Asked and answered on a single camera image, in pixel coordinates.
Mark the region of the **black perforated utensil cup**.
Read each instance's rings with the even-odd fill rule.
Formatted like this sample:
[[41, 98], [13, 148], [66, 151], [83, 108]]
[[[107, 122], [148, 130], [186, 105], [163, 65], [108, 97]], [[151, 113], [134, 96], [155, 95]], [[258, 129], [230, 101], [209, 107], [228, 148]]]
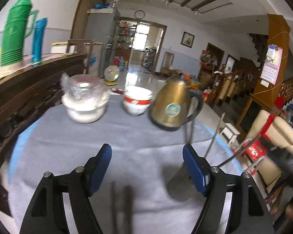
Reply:
[[169, 196], [179, 202], [185, 202], [192, 198], [205, 200], [205, 197], [196, 190], [184, 162], [170, 179], [166, 188]]

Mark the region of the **cream sofa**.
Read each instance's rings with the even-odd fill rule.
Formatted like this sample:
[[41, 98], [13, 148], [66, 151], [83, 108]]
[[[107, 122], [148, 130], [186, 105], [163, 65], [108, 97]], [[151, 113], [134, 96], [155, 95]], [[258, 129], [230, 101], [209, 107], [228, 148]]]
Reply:
[[[262, 130], [269, 115], [269, 112], [262, 109], [252, 123], [247, 137], [254, 138]], [[293, 128], [284, 119], [279, 116], [275, 117], [265, 134], [274, 145], [287, 149], [293, 155]], [[267, 191], [272, 190], [282, 173], [280, 168], [267, 156], [260, 162], [258, 172]]]

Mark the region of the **red plastic stool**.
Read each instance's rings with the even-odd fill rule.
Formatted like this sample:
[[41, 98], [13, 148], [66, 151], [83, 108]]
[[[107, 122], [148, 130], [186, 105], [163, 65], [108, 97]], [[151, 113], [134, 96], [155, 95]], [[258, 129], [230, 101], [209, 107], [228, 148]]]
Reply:
[[249, 143], [244, 142], [242, 145], [246, 149], [242, 152], [241, 156], [247, 155], [252, 160], [251, 166], [245, 170], [245, 172], [248, 172], [251, 175], [254, 175], [257, 172], [260, 163], [264, 160], [267, 154], [267, 148], [262, 145], [261, 139], [266, 139], [271, 142], [271, 140], [266, 136], [266, 132], [274, 121], [274, 118], [275, 115], [270, 114], [259, 134]]

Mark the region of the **white small stool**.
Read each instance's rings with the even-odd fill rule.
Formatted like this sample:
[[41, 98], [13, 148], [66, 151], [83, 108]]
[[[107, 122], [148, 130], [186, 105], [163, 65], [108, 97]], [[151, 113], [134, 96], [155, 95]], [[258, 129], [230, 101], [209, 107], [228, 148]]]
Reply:
[[225, 127], [221, 130], [220, 135], [228, 139], [228, 144], [232, 144], [240, 135], [240, 132], [231, 123], [225, 123]]

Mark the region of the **grey table cloth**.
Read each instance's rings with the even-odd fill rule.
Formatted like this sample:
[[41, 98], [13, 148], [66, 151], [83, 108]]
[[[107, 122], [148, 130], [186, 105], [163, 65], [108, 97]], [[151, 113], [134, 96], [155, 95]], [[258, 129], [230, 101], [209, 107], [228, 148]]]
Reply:
[[146, 113], [127, 114], [121, 96], [111, 96], [101, 119], [77, 124], [66, 108], [50, 108], [18, 138], [10, 161], [9, 205], [18, 227], [46, 171], [67, 174], [97, 155], [103, 144], [112, 147], [112, 160], [102, 185], [91, 198], [99, 225], [112, 233], [111, 186], [116, 189], [116, 211], [124, 209], [124, 188], [133, 189], [134, 233], [191, 233], [204, 197], [194, 193], [188, 201], [172, 199], [166, 184], [182, 163], [182, 130], [157, 128]]

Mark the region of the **gold electric kettle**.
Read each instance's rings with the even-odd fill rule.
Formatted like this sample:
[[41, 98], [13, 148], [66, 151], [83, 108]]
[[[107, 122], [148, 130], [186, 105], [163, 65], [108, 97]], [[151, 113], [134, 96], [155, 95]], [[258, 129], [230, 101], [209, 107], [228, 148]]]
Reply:
[[203, 107], [203, 94], [190, 89], [185, 74], [168, 78], [151, 104], [149, 117], [157, 127], [177, 131], [193, 121]]

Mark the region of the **red white stacked bowls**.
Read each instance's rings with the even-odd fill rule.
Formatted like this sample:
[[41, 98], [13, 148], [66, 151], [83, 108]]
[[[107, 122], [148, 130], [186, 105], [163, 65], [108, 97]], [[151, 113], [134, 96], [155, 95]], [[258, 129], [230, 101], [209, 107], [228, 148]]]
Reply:
[[133, 116], [142, 115], [151, 104], [153, 92], [147, 88], [128, 86], [123, 93], [124, 110]]

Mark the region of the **round electric heater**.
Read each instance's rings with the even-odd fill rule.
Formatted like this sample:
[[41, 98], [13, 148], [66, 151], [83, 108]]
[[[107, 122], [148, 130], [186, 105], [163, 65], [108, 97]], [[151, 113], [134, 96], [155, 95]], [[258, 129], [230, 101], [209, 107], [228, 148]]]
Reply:
[[117, 85], [120, 69], [116, 65], [110, 65], [105, 69], [104, 78], [107, 86]]

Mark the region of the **white chest freezer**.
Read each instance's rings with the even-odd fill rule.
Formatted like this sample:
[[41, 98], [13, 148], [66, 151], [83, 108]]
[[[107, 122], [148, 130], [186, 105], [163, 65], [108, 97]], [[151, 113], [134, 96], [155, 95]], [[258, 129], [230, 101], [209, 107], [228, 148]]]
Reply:
[[93, 41], [91, 55], [89, 56], [90, 52], [90, 42], [85, 42], [83, 44], [83, 50], [78, 51], [78, 47], [75, 43], [70, 43], [68, 48], [69, 42], [53, 42], [51, 44], [51, 53], [81, 53], [85, 54], [86, 58], [84, 59], [84, 73], [90, 74], [95, 77], [99, 77], [99, 64], [100, 64], [100, 57], [102, 52], [102, 43]]

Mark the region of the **wooden chair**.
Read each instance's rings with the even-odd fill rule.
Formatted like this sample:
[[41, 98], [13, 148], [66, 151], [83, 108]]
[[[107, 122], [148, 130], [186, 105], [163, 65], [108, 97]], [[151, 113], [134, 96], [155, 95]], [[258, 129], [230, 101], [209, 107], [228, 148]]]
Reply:
[[85, 54], [86, 58], [84, 59], [84, 74], [89, 73], [89, 66], [91, 55], [94, 47], [94, 40], [87, 39], [69, 39], [67, 44], [66, 53], [77, 53]]

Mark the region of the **blue thermos flask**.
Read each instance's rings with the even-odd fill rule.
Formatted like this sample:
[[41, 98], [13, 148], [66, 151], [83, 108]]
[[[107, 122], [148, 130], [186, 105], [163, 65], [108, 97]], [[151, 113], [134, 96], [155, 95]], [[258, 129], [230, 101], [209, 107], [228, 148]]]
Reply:
[[42, 60], [42, 46], [46, 25], [47, 18], [36, 21], [32, 45], [32, 63], [38, 63]]

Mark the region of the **green thermos flask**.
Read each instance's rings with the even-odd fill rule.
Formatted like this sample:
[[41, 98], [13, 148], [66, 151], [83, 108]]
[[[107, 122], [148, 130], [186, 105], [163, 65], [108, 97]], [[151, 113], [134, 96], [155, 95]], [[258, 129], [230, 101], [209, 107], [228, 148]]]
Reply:
[[18, 0], [9, 10], [1, 45], [1, 67], [22, 62], [24, 40], [34, 30], [39, 10], [32, 9], [31, 0]]

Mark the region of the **grey refrigerator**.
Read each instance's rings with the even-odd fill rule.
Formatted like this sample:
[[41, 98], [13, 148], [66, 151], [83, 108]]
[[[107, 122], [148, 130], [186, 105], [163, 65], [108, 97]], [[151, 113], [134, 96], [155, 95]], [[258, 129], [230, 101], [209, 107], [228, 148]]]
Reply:
[[103, 77], [105, 69], [112, 65], [118, 39], [120, 13], [116, 8], [90, 9], [87, 11], [85, 38], [102, 43], [98, 77]]

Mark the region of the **wall calendar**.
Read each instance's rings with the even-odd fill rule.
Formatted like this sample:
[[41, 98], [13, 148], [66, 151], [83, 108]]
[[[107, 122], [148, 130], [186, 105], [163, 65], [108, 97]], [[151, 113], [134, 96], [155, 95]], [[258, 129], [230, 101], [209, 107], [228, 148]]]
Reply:
[[282, 54], [282, 48], [274, 44], [268, 46], [265, 62], [260, 75], [260, 84], [264, 87], [267, 88], [269, 85], [276, 84], [282, 61]]

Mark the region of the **round wall clock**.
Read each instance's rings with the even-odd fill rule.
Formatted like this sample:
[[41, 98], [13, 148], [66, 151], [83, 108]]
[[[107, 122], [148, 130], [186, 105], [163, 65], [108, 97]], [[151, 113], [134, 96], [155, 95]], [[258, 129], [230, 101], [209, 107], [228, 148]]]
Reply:
[[137, 20], [142, 20], [144, 19], [145, 17], [145, 12], [143, 10], [138, 10], [138, 11], [135, 11], [134, 13], [134, 17], [137, 19]]

